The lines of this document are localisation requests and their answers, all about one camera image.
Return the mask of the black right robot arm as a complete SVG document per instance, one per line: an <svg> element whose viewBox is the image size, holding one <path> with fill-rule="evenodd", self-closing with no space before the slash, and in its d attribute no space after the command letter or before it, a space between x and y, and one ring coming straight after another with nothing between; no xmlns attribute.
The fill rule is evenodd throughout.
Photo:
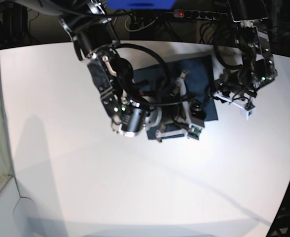
<svg viewBox="0 0 290 237"><path fill-rule="evenodd" d="M205 113L194 93L187 89L188 71L174 78L157 53L122 43L112 24L120 12L107 14L99 0L22 0L20 4L58 16L77 58L88 67L115 133L135 137L143 130L156 128L154 137L158 140L199 138L205 127ZM150 55L161 66L162 76L136 81L131 63L118 54L120 48Z"/></svg>

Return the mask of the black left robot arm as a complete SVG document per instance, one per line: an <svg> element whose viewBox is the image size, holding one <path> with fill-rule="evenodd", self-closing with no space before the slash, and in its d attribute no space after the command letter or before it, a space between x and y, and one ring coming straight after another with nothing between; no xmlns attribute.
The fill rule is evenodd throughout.
<svg viewBox="0 0 290 237"><path fill-rule="evenodd" d="M262 0L229 0L231 23L223 23L215 31L213 40L217 60L224 67L219 79L213 82L211 95L214 99L234 104L246 112L255 108L253 99L257 92L277 77L270 47L268 13ZM242 63L227 64L218 47L219 32L236 26L234 39L242 52Z"/></svg>

